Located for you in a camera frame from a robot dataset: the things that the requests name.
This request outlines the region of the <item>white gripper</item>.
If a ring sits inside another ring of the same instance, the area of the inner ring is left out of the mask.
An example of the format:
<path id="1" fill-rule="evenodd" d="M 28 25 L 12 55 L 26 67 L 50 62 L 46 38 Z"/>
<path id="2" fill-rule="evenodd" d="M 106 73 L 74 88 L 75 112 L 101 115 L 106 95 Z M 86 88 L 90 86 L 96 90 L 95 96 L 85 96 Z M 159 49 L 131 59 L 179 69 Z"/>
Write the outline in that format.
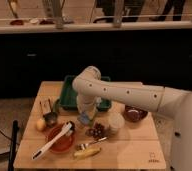
<path id="1" fill-rule="evenodd" d="M 86 114 L 93 119 L 97 113 L 97 107 L 102 102 L 100 97 L 78 95 L 76 97 L 77 107 L 80 114 Z"/>

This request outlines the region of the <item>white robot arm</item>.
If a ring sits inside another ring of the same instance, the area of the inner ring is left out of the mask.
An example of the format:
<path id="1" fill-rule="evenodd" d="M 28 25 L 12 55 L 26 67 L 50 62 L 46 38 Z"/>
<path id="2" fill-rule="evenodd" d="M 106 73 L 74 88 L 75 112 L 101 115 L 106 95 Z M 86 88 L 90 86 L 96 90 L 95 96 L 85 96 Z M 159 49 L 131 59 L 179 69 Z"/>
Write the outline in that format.
<path id="1" fill-rule="evenodd" d="M 170 165 L 173 171 L 192 171 L 192 91 L 102 81 L 101 72 L 94 66 L 77 75 L 72 86 L 82 97 L 79 106 L 89 98 L 101 97 L 173 118 Z"/>

